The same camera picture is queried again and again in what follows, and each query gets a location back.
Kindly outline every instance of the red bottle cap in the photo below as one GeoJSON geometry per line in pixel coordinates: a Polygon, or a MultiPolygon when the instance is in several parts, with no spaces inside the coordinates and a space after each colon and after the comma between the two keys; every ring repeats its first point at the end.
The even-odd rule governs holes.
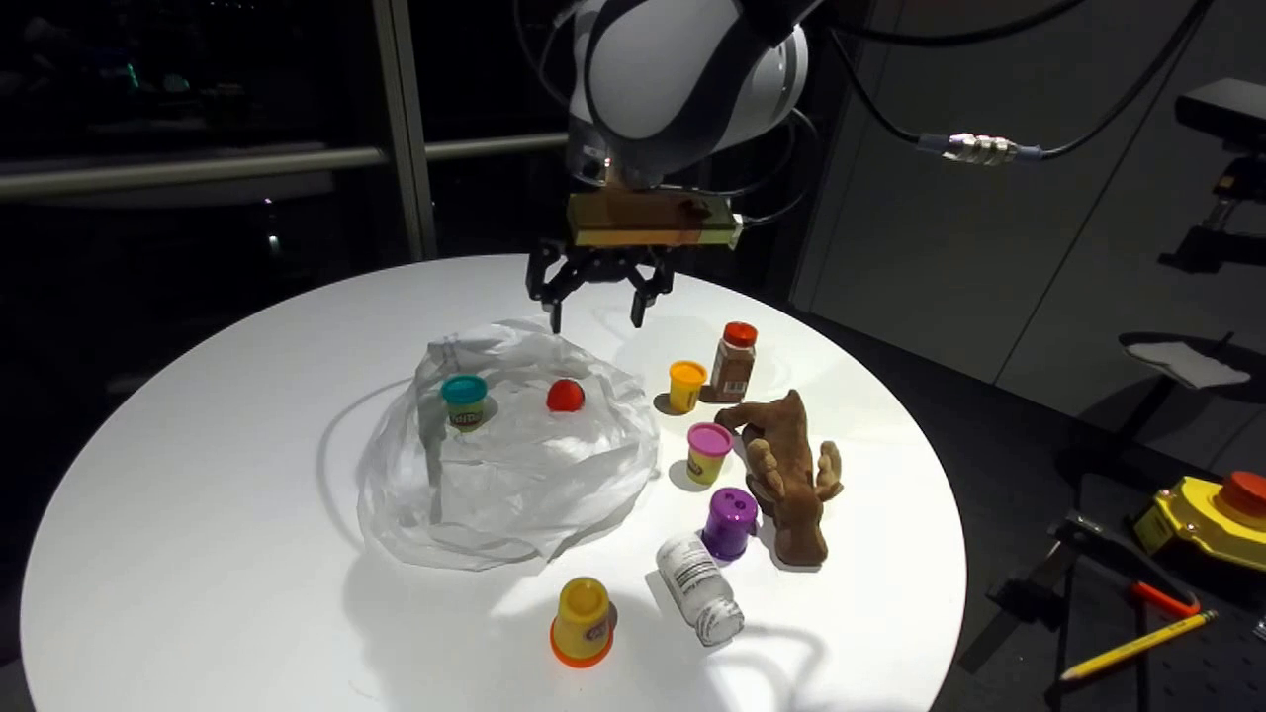
{"type": "Polygon", "coordinates": [[[737,347],[752,347],[755,346],[755,323],[730,322],[725,323],[725,339],[737,347]]]}
{"type": "Polygon", "coordinates": [[[1231,470],[1217,495],[1231,509],[1242,509],[1248,517],[1266,517],[1266,476],[1256,470],[1231,470]]]}

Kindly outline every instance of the floor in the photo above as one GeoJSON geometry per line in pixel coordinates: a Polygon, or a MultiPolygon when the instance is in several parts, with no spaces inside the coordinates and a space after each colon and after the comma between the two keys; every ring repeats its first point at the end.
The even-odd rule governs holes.
{"type": "MultiPolygon", "coordinates": [[[[994,616],[988,592],[1049,549],[1049,529],[1078,509],[1107,529],[1145,501],[1156,482],[1182,476],[1182,462],[1145,453],[1119,453],[1112,469],[1091,469],[1086,457],[1107,438],[1050,410],[1008,400],[983,383],[940,374],[917,356],[884,347],[870,338],[817,323],[829,339],[854,352],[888,393],[913,410],[936,446],[954,495],[961,501],[970,542],[970,607],[961,647],[994,616]]],[[[1256,668],[1266,647],[1248,641],[1248,615],[1231,608],[1217,633],[1182,641],[1144,664],[1126,664],[1086,690],[1050,697],[1054,673],[1107,641],[1139,633],[1144,620],[1119,592],[1122,586],[1095,567],[1077,567],[1061,592],[1066,620],[1061,629],[1019,624],[981,668],[954,664],[936,712],[981,708],[1061,708],[1061,712],[1239,712],[1266,708],[1256,668]]],[[[15,694],[15,668],[0,673],[0,712],[26,712],[15,694]]]]}

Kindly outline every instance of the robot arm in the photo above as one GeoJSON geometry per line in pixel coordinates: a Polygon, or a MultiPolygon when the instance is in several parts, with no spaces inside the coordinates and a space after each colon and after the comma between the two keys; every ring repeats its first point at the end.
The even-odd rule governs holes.
{"type": "Polygon", "coordinates": [[[709,155],[760,139],[797,105],[817,0],[580,0],[568,169],[664,192],[709,155]]]}

